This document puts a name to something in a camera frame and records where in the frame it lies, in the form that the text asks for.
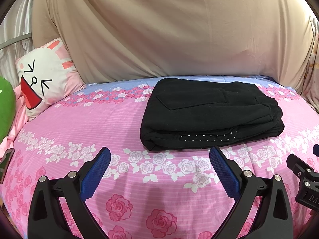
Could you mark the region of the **black pants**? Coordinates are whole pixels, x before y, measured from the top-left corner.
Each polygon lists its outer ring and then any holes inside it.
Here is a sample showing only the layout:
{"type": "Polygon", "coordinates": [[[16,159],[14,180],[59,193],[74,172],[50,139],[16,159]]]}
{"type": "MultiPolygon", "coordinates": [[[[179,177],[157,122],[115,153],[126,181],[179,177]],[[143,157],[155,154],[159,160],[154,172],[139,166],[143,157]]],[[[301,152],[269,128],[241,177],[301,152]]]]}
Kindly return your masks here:
{"type": "Polygon", "coordinates": [[[149,151],[222,147],[279,136],[282,117],[255,84],[164,78],[149,97],[140,139],[149,151]]]}

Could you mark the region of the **floral beige curtain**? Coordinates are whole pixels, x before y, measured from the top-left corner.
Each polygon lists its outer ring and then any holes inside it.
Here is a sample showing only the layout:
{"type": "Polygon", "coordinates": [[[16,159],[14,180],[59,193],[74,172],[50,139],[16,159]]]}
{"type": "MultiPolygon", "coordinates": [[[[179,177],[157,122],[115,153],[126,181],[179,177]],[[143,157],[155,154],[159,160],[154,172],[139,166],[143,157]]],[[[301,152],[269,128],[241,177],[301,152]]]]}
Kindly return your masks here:
{"type": "Polygon", "coordinates": [[[318,113],[318,19],[316,17],[312,19],[311,28],[314,38],[310,46],[301,95],[318,113]]]}

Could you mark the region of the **pink floral bed sheet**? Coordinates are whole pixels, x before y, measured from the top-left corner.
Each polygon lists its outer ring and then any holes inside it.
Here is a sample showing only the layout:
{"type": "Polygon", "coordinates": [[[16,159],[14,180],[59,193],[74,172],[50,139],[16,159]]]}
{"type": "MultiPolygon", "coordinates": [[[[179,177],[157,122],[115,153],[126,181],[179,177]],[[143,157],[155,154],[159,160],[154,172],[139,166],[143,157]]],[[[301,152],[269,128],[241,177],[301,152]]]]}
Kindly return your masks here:
{"type": "MultiPolygon", "coordinates": [[[[199,77],[204,81],[253,83],[275,98],[285,130],[258,142],[226,146],[224,155],[256,176],[279,174],[288,194],[294,238],[310,218],[295,201],[299,179],[287,168],[290,153],[318,171],[318,114],[292,89],[268,80],[199,77]]],[[[227,197],[209,161],[209,150],[148,152],[140,141],[142,116],[159,79],[89,84],[25,124],[1,185],[1,198],[18,230],[27,222],[38,179],[65,177],[105,146],[111,162],[94,196],[93,216],[111,238],[210,238],[234,200],[227,197]]]]}

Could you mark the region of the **green plush toy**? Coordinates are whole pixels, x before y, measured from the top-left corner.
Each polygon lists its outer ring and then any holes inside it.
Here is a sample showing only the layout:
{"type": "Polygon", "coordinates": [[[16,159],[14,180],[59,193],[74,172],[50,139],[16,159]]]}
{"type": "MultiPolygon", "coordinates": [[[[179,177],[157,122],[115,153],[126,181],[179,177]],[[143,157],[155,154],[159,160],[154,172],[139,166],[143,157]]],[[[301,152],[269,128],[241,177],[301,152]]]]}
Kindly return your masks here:
{"type": "Polygon", "coordinates": [[[3,77],[0,83],[1,142],[9,134],[16,113],[16,95],[11,84],[3,77]]]}

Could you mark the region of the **white rabbit face pillow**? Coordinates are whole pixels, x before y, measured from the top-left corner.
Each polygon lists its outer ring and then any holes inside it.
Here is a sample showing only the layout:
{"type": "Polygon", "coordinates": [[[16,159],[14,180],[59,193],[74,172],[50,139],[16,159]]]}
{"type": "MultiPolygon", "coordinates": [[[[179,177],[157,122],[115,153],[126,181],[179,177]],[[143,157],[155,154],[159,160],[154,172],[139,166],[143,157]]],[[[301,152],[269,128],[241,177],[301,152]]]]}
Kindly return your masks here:
{"type": "Polygon", "coordinates": [[[16,60],[21,92],[29,120],[49,106],[85,88],[61,38],[16,60]]]}

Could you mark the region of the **silver grey satin cloth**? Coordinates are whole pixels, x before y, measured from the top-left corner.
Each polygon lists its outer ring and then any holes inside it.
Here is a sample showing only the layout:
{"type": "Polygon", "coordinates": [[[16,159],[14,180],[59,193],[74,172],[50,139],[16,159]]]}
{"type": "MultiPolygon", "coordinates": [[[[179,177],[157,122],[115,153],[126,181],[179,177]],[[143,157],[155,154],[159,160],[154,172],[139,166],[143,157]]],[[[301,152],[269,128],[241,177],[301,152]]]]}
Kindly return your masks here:
{"type": "Polygon", "coordinates": [[[1,15],[1,76],[15,79],[16,60],[33,49],[33,0],[7,0],[1,15]]]}

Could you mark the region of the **beige curtain cloth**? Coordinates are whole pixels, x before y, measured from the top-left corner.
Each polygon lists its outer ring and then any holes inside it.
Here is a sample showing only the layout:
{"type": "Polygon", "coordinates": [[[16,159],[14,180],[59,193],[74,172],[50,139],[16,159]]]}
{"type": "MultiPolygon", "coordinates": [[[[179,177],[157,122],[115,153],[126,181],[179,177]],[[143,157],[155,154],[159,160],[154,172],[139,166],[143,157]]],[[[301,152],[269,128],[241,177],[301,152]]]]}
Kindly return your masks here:
{"type": "Polygon", "coordinates": [[[303,0],[33,0],[32,38],[61,38],[86,83],[267,75],[299,90],[311,20],[303,0]]]}

